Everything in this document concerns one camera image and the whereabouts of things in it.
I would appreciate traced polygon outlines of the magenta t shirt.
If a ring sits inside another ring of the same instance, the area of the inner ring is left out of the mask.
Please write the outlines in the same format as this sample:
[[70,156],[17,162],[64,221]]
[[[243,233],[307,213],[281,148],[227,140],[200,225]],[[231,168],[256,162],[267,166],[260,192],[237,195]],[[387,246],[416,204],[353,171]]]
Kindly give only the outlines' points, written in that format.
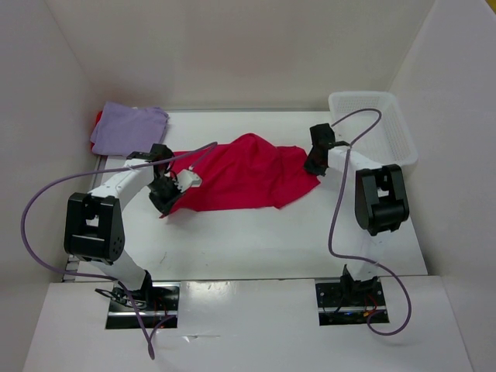
[[202,183],[189,188],[170,212],[281,209],[320,185],[304,170],[306,158],[298,146],[275,146],[253,133],[219,144],[210,153],[203,150],[182,158],[174,163],[173,172],[192,167]]

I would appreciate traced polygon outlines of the lilac t shirt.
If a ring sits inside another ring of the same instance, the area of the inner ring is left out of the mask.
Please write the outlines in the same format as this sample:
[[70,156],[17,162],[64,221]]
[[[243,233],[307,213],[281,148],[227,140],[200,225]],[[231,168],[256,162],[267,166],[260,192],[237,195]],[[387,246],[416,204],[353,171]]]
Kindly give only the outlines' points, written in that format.
[[149,152],[153,144],[162,143],[170,118],[159,107],[132,108],[115,102],[106,102],[102,111],[95,150],[107,157]]

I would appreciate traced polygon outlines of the red t shirt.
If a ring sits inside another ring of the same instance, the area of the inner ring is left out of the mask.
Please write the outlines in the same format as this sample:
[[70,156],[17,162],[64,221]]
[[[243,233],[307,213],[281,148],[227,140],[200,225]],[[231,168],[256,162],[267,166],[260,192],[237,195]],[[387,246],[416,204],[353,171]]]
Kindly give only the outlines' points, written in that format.
[[92,127],[92,131],[91,131],[91,135],[90,135],[90,138],[89,138],[89,143],[90,143],[90,150],[93,154],[96,154],[96,155],[100,155],[100,153],[98,153],[96,150],[95,150],[95,142],[96,142],[96,132],[97,132],[97,127],[98,127],[98,124],[100,123],[101,121],[101,118],[102,118],[102,113],[103,111],[100,110],[96,116],[95,116],[95,122],[94,122],[94,125]]

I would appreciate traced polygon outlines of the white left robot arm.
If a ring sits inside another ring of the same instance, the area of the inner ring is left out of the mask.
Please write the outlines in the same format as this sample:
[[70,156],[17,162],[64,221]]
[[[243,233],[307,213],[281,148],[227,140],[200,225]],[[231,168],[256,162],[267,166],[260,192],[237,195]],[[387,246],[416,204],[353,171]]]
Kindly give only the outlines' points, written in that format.
[[123,170],[87,194],[74,193],[67,203],[64,249],[81,261],[97,267],[106,277],[123,283],[129,291],[145,295],[152,287],[150,274],[139,267],[125,250],[122,212],[142,189],[149,189],[149,200],[165,216],[181,197],[171,166],[156,165],[174,153],[163,144],[150,152],[135,151]]

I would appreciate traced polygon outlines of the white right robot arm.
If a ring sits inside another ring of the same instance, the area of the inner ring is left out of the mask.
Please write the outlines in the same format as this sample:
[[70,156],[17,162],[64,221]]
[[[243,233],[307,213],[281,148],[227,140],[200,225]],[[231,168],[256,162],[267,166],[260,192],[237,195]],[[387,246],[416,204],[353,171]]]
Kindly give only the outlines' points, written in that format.
[[[333,167],[343,175],[328,238],[331,255],[346,261],[339,279],[341,292],[348,299],[368,294],[376,286],[377,269],[388,237],[409,217],[402,169],[397,164],[380,164],[352,150],[349,143],[336,139],[328,123],[312,126],[310,137],[312,148],[304,163],[305,171],[324,176]],[[354,215],[361,233],[352,241],[357,248],[355,253],[337,253],[333,238],[347,186],[354,192]]]

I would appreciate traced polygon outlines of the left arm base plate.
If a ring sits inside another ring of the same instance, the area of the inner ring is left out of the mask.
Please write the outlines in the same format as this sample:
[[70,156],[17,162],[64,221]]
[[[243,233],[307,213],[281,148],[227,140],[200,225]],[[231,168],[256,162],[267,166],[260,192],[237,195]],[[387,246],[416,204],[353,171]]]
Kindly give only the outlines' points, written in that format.
[[[145,300],[133,292],[133,298],[143,324],[149,330],[176,329],[181,284],[179,282],[154,282],[152,299]],[[105,328],[110,330],[138,329],[140,324],[131,301],[120,286],[112,290],[96,289],[97,293],[109,300]]]

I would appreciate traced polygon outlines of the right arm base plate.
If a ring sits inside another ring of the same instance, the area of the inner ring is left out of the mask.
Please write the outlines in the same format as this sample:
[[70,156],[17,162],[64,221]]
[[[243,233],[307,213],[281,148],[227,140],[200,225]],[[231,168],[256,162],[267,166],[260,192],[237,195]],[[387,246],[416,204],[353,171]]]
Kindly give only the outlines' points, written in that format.
[[367,324],[372,315],[371,324],[389,323],[386,301],[380,282],[374,289],[345,298],[338,280],[316,281],[315,295],[318,306],[320,326],[349,326]]

